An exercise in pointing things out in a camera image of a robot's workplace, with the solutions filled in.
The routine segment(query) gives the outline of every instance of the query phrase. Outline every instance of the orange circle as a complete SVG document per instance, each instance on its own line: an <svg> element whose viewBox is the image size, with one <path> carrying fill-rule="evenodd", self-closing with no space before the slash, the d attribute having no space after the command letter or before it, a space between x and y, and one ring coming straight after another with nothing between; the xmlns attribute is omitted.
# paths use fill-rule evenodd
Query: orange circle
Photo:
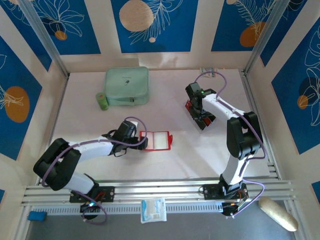
<svg viewBox="0 0 320 240"><path fill-rule="evenodd" d="M308 107L308 98L307 98L307 96L305 96L305 95L301 95L299 98L298 98L298 101L297 101L297 103L298 103L298 107L300 108L300 109L306 109L306 107Z"/></svg>
<svg viewBox="0 0 320 240"><path fill-rule="evenodd" d="M23 123L27 119L30 109L27 92L22 87L12 86L5 93L4 99L8 101L4 105L7 116L16 123Z"/></svg>
<svg viewBox="0 0 320 240"><path fill-rule="evenodd" d="M254 25L248 26L240 36L240 44L243 47L249 48L256 45L256 42L264 29L266 22L259 21L256 22Z"/></svg>
<svg viewBox="0 0 320 240"><path fill-rule="evenodd" d="M56 37L57 39L59 39L59 40L61 40L61 41L66 40L67 37L68 37L67 34L66 34L64 31L60 31L60 30L56 31L56 32L54 33L54 35L55 35L55 37Z"/></svg>

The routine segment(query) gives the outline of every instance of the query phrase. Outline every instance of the blue block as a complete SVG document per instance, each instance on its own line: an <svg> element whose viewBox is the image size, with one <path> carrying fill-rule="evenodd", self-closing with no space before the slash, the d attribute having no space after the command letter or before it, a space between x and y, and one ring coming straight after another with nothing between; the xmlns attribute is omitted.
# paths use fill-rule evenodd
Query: blue block
<svg viewBox="0 0 320 240"><path fill-rule="evenodd" d="M28 220L43 222L46 218L46 215L47 215L46 211L31 211L29 212Z"/></svg>

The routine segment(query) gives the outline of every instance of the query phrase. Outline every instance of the red frame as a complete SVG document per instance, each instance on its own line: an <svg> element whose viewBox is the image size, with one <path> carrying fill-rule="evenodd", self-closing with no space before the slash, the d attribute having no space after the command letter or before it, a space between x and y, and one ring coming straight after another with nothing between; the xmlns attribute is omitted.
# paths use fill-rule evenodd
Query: red frame
<svg viewBox="0 0 320 240"><path fill-rule="evenodd" d="M146 131L140 131L139 137L140 141L144 136L142 136L142 133L145 133ZM168 148L165 149L144 149L144 151L164 151L164 150L171 150L171 144L174 139L174 136L170 135L169 131L147 131L148 133L167 133L168 134ZM155 138L153 137L153 147L155 146Z"/></svg>

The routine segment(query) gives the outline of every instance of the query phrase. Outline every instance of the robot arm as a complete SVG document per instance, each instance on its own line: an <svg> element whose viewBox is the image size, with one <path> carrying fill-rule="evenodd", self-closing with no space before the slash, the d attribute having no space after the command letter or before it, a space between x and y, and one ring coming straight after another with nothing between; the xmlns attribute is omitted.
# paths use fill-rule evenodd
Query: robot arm
<svg viewBox="0 0 320 240"><path fill-rule="evenodd" d="M219 193L216 195L224 198L232 197L243 188L242 179L249 160L261 147L254 133L239 115L248 120L262 139L258 117L254 112L246 113L236 109L220 97L217 98L214 90L200 88L197 82L189 84L185 90L189 96L187 109L200 129L203 130L209 125L208 122L211 123L215 118L226 125L226 145L230 158L220 176L219 187L215 186L214 191L219 188Z"/></svg>
<svg viewBox="0 0 320 240"><path fill-rule="evenodd" d="M126 154L128 148L145 149L148 146L148 139L146 138L144 142L140 142L138 137L135 137L137 126L137 122L125 120L121 123L118 130L112 130L96 139L80 143L67 142L62 138L58 138L36 162L33 171L43 178L58 155L70 148L62 156L61 161L58 161L53 166L45 182L54 191L69 189L95 198L100 193L98 190L99 184L90 176L75 172L77 164L99 156L115 155L116 157L120 157L116 154L121 151L124 151L124 154ZM127 146L114 141L136 146Z"/></svg>

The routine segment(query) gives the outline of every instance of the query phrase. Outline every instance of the red and white object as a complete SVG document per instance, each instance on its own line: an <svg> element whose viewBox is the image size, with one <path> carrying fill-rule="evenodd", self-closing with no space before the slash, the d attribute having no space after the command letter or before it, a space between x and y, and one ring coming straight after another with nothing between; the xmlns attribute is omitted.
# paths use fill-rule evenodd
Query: red and white object
<svg viewBox="0 0 320 240"><path fill-rule="evenodd" d="M140 131L140 139L146 136L145 131ZM163 151L170 150L173 136L169 131L148 131L148 146L145 151Z"/></svg>

